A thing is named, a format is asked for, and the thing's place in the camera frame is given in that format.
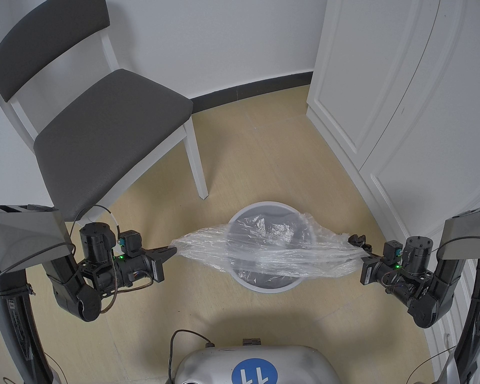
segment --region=white barcode label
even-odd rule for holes
[[[156,272],[156,263],[154,260],[152,260],[152,269],[153,269],[153,278],[154,280],[158,280],[158,274]]]
[[[370,283],[370,275],[372,274],[373,267],[368,267],[367,275],[365,276],[365,284]]]

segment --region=wooden floor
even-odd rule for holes
[[[311,213],[335,232],[364,233],[381,252],[385,239],[369,209],[305,116],[307,93],[307,86],[292,88],[195,114],[210,196],[198,197],[179,144],[112,206],[120,228],[141,232],[146,248],[159,247],[226,223],[246,205],[273,200]],[[112,226],[108,216],[102,219]],[[78,228],[74,233],[80,260]],[[28,269],[44,349],[70,384],[163,384],[170,337],[178,328],[200,332],[217,346],[260,337],[263,344],[314,347],[330,360],[343,384],[404,384],[429,356],[423,331],[406,308],[378,284],[362,286],[358,272],[265,295],[179,256],[164,269],[163,283],[119,295],[111,311],[89,324],[57,306],[41,266]],[[173,365],[203,345],[193,335],[178,335]],[[2,342],[0,368],[20,383]],[[433,381],[430,363],[411,382],[418,380]]]

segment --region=gray upholstered seat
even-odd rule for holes
[[[38,135],[45,185],[66,221],[97,203],[192,114],[192,101],[133,72],[107,75]]]

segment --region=cabinet door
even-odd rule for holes
[[[328,0],[307,102],[357,169],[408,88],[438,3]]]
[[[480,204],[478,20],[478,0],[441,1],[411,85],[360,170],[404,237],[431,237]]]

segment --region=chair leg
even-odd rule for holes
[[[193,179],[197,186],[198,195],[202,199],[206,199],[208,196],[207,184],[205,183],[204,170],[202,168],[202,162],[200,161],[200,154],[198,152],[197,139],[195,138],[191,116],[188,121],[185,122],[183,127],[187,133],[187,136],[183,139],[183,143],[187,150],[187,156],[190,161],[190,167],[192,168]]]

